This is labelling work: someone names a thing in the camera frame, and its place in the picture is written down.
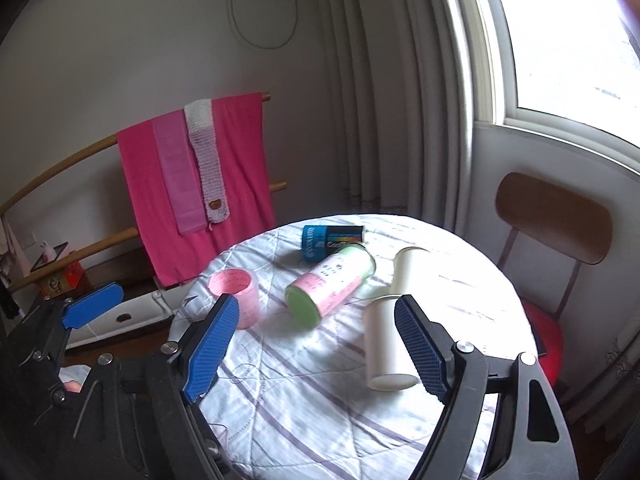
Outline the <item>white paper cup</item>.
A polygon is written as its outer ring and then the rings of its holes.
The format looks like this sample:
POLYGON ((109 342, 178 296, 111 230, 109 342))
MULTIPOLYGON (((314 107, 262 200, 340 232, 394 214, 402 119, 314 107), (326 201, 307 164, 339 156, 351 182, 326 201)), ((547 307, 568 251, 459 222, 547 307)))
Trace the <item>white paper cup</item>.
POLYGON ((390 292, 395 295, 420 294, 426 287, 431 253, 421 247, 402 248, 394 258, 390 292))
POLYGON ((395 392, 420 382, 395 324, 398 299, 398 295, 376 298, 363 311, 367 384, 375 391, 395 392))

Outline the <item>pink and green cup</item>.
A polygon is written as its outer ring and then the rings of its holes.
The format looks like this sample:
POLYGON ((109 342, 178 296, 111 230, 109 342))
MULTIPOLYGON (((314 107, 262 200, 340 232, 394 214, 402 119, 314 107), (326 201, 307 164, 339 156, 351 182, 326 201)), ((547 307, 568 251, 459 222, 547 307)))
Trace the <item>pink and green cup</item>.
POLYGON ((286 286, 286 306, 301 326, 314 328, 375 270, 375 260, 367 248, 348 244, 286 286))

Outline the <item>blue black printed cup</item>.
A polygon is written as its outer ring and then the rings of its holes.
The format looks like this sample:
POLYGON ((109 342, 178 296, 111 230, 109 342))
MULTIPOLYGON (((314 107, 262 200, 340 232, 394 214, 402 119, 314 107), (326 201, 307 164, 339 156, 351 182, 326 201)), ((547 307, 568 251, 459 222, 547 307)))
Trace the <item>blue black printed cup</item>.
POLYGON ((363 226, 328 226, 308 224, 303 227, 300 251, 308 262, 320 262, 345 245, 363 241, 363 226))

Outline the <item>red box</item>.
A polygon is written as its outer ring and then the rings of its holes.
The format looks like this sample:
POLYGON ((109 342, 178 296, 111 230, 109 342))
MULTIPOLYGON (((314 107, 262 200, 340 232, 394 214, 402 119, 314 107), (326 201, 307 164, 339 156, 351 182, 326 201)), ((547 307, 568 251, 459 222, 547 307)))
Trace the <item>red box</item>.
POLYGON ((91 289, 85 269, 79 261, 64 266, 63 269, 42 278, 37 286, 43 296, 77 297, 91 289))

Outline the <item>white crumpled cloth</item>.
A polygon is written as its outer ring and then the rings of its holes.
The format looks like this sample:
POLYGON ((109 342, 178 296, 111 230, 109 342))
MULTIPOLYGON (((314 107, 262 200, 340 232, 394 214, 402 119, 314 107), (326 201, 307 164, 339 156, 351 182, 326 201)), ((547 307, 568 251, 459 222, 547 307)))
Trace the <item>white crumpled cloth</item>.
POLYGON ((85 364, 63 366, 58 377, 67 391, 78 393, 90 372, 91 367, 85 364))

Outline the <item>red seat cushion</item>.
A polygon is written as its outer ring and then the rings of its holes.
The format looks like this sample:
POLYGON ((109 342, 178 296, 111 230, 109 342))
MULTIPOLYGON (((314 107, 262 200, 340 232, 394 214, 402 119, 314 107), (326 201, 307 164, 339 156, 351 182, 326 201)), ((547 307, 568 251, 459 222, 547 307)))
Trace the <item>red seat cushion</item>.
POLYGON ((561 327, 548 313, 534 304, 524 301, 523 308, 536 342, 538 361, 550 385, 554 387, 559 378, 563 361, 561 327))

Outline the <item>wooden back chair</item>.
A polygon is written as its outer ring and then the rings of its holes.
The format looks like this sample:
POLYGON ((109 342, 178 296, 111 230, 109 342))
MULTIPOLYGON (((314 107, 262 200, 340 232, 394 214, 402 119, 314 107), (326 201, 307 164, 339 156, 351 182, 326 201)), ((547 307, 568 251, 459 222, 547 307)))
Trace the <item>wooden back chair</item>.
POLYGON ((567 188, 521 172, 510 172, 502 178, 495 207, 498 217, 510 226, 498 268, 506 265, 521 234, 574 260, 570 279, 552 314, 552 318, 559 320, 580 269, 601 263, 611 249, 613 221, 608 208, 567 188))

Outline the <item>light pink hanging cloth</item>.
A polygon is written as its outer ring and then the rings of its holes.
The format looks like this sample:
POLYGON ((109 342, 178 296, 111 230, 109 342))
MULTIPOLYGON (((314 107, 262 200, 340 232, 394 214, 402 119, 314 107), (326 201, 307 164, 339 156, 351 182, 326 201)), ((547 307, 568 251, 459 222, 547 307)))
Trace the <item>light pink hanging cloth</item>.
POLYGON ((152 120, 155 145, 169 203, 180 235, 207 226, 200 176, 193 159, 182 110, 152 120))

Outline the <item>grey curtain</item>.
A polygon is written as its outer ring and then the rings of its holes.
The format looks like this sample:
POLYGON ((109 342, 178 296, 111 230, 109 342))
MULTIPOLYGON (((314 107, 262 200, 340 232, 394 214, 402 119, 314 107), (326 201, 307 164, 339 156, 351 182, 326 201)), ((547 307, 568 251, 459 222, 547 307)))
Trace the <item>grey curtain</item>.
POLYGON ((471 53, 460 0, 318 0, 338 155, 354 211, 462 234, 471 53))

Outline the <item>white window frame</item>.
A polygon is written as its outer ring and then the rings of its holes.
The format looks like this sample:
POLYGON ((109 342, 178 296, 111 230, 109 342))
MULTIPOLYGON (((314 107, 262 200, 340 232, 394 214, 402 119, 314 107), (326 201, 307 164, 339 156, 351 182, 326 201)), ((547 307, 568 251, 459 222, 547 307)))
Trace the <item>white window frame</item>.
POLYGON ((639 22, 623 0, 459 0, 485 122, 639 171, 639 22))

